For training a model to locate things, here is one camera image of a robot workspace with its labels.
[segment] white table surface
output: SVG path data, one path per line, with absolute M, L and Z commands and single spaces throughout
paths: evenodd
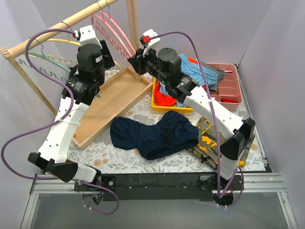
M 106 79 L 114 72 L 106 72 Z M 124 117 L 136 120 L 146 125 L 157 123 L 164 113 L 156 112 L 151 108 L 152 93 L 148 93 L 140 102 L 131 108 Z M 234 114 L 247 118 L 250 116 L 245 103 L 241 104 Z M 196 125 L 200 115 L 197 112 L 185 114 L 193 125 Z M 69 148 L 68 159 L 82 162 L 99 169 L 102 173 L 173 173 L 173 172 L 209 172 L 214 171 L 206 163 L 187 150 L 171 156 L 148 161 L 143 158 L 137 149 L 123 150 L 112 145 L 109 128 L 98 137 L 90 146 L 81 151 L 73 142 Z M 261 147 L 254 139 L 249 152 L 244 171 L 265 170 L 262 160 Z

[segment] camouflage cloth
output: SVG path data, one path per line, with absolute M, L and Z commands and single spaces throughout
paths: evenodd
M 199 130 L 199 144 L 194 146 L 188 151 L 195 154 L 199 157 L 202 162 L 206 162 L 209 164 L 213 169 L 217 169 L 217 142 L 216 142 L 216 134 L 215 134 L 215 127 L 214 125 L 204 117 L 199 119 L 198 124 L 196 125 Z M 219 132 L 220 137 L 220 145 L 222 145 L 225 141 L 224 136 Z M 249 150 L 251 148 L 252 141 L 248 145 L 248 147 L 244 150 L 241 160 L 246 162 L 246 159 L 249 154 Z

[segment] white wall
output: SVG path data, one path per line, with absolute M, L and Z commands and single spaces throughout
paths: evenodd
M 299 228 L 304 218 L 305 2 L 276 0 L 240 64 L 271 168 L 281 172 Z
M 11 0 L 0 1 L 0 46 L 11 48 L 29 36 L 45 29 L 45 25 L 31 0 L 19 0 L 18 4 Z M 59 56 L 54 44 L 47 44 L 45 54 Z M 65 75 L 45 61 L 35 60 L 38 66 L 46 71 L 54 71 L 57 75 Z M 15 69 L 0 56 L 0 146 L 9 138 L 45 125 L 53 120 L 53 114 L 38 96 L 25 83 Z M 42 79 L 34 70 L 24 67 L 30 77 L 58 107 L 61 88 Z M 27 161 L 30 152 L 38 150 L 47 132 L 34 134 L 11 143 L 5 157 L 18 172 L 33 176 L 39 170 Z M 20 178 L 11 173 L 0 163 L 0 222 L 1 228 L 15 229 L 21 225 L 22 217 L 29 199 L 32 181 Z
M 94 1 L 33 2 L 45 24 L 52 26 Z M 159 34 L 184 31 L 193 38 L 203 60 L 239 63 L 271 2 L 272 0 L 137 0 L 139 33 L 150 28 Z M 110 15 L 128 36 L 126 1 L 119 0 L 112 4 Z M 73 28 L 79 29 L 90 23 L 90 20 L 85 20 Z M 75 47 L 65 44 L 58 44 L 58 47 L 63 55 L 75 58 Z M 162 38 L 159 48 L 163 47 L 172 47 L 178 53 L 194 57 L 190 43 L 181 35 Z M 110 51 L 116 61 L 123 66 L 127 64 L 113 48 Z

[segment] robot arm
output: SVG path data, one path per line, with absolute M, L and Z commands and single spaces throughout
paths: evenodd
M 243 150 L 253 137 L 255 122 L 248 118 L 243 120 L 224 108 L 215 100 L 209 100 L 205 90 L 190 76 L 181 72 L 181 59 L 171 48 L 163 48 L 158 56 L 154 49 L 160 38 L 147 39 L 157 34 L 148 30 L 140 38 L 144 45 L 136 54 L 129 58 L 129 63 L 138 74 L 148 72 L 158 81 L 165 84 L 168 94 L 179 102 L 193 108 L 213 123 L 212 111 L 209 103 L 213 103 L 219 131 L 226 141 L 220 146 L 221 177 L 229 180 L 239 162 Z
M 37 153 L 30 153 L 28 161 L 40 169 L 53 174 L 64 182 L 70 180 L 83 180 L 96 183 L 101 172 L 82 163 L 75 163 L 67 159 L 68 149 L 77 126 L 85 112 L 88 110 L 95 95 L 104 83 L 105 70 L 114 66 L 105 41 L 96 38 L 92 26 L 76 31 L 76 38 L 80 41 L 78 49 L 78 65 L 74 66 L 69 74 L 66 85 L 72 90 L 74 104 L 69 115 L 61 120 L 68 110 L 71 99 L 64 89 L 54 125 L 45 142 Z

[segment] wooden clothes rack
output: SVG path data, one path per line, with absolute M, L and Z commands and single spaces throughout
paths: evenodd
M 62 22 L 58 22 L 57 24 L 53 25 L 49 29 L 68 29 L 69 26 L 73 26 L 80 21 L 92 16 L 93 14 L 97 13 L 98 11 L 108 7 L 112 3 L 116 2 L 117 0 L 100 0 L 96 3 L 88 6 L 87 8 L 75 13 L 74 15 L 68 17 L 67 19 L 63 20 Z M 129 22 L 129 29 L 130 29 L 130 37 L 131 43 L 135 50 L 139 48 L 138 43 L 138 21 L 137 21 L 137 9 L 136 9 L 136 0 L 126 0 L 127 5 L 127 12 L 128 12 L 128 22 Z M 43 34 L 38 37 L 38 40 L 43 43 L 48 39 L 54 37 L 55 35 L 59 34 L 60 32 L 49 32 Z M 28 43 L 29 39 L 26 41 L 10 48 L 6 49 L 5 47 L 0 48 L 0 52 L 7 59 L 11 65 L 16 69 L 16 71 L 21 75 L 21 77 L 27 82 L 27 84 L 32 88 L 32 90 L 37 94 L 37 96 L 46 104 L 46 106 L 56 114 L 56 109 L 52 106 L 49 100 L 45 97 L 45 95 L 41 92 L 41 90 L 37 87 L 37 85 L 33 82 L 33 80 L 27 75 L 24 69 L 19 65 L 19 63 L 15 60 L 15 58 L 19 57 L 20 55 L 25 53 L 25 46 Z M 40 45 L 38 41 L 34 40 L 30 45 L 30 49 Z

